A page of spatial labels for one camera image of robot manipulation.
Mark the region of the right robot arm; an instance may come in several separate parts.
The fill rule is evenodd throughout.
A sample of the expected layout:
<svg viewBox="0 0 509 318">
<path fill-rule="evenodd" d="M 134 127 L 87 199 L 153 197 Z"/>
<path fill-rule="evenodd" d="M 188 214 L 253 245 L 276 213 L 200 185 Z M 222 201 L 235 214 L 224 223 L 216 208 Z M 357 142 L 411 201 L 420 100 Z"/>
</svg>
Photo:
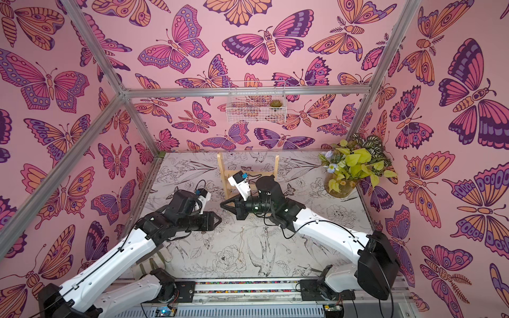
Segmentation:
<svg viewBox="0 0 509 318">
<path fill-rule="evenodd" d="M 355 231 L 318 215 L 304 204 L 287 198 L 273 175 L 260 177 L 255 183 L 256 192 L 252 191 L 249 176 L 244 172 L 239 171 L 227 180 L 239 193 L 220 206 L 238 220 L 253 214 L 283 232 L 310 237 L 350 261 L 345 266 L 329 265 L 322 271 L 319 290 L 324 298 L 356 289 L 378 300 L 391 298 L 400 260 L 384 233 Z"/>
</svg>

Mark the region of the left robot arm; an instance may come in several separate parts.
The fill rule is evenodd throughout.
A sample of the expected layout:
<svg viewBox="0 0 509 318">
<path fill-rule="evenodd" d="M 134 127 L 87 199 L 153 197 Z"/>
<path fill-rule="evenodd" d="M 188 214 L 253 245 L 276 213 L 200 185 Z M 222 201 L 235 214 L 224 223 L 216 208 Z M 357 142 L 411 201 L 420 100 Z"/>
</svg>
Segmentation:
<svg viewBox="0 0 509 318">
<path fill-rule="evenodd" d="M 140 218 L 116 246 L 93 265 L 60 286 L 50 284 L 38 293 L 37 317 L 114 317 L 136 303 L 172 300 L 175 279 L 159 268 L 136 282 L 109 291 L 127 269 L 163 246 L 192 232 L 214 230 L 221 217 L 205 211 L 210 193 L 178 190 L 172 201 Z"/>
</svg>

